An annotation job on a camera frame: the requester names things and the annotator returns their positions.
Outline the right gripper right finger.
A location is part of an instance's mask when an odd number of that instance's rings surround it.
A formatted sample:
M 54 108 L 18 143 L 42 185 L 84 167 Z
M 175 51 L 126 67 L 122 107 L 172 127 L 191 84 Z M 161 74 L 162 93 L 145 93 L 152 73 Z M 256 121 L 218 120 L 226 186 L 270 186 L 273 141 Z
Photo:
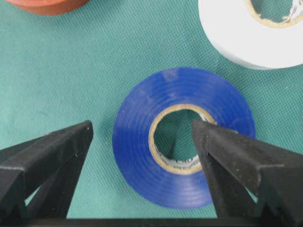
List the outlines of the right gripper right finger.
M 200 120 L 192 138 L 219 224 L 302 224 L 301 154 Z

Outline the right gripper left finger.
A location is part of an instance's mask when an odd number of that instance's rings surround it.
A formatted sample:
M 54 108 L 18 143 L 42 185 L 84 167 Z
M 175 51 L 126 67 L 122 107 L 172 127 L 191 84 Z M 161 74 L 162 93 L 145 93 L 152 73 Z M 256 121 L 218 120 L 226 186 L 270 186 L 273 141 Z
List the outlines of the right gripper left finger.
M 84 121 L 0 151 L 0 223 L 66 218 L 93 140 Z

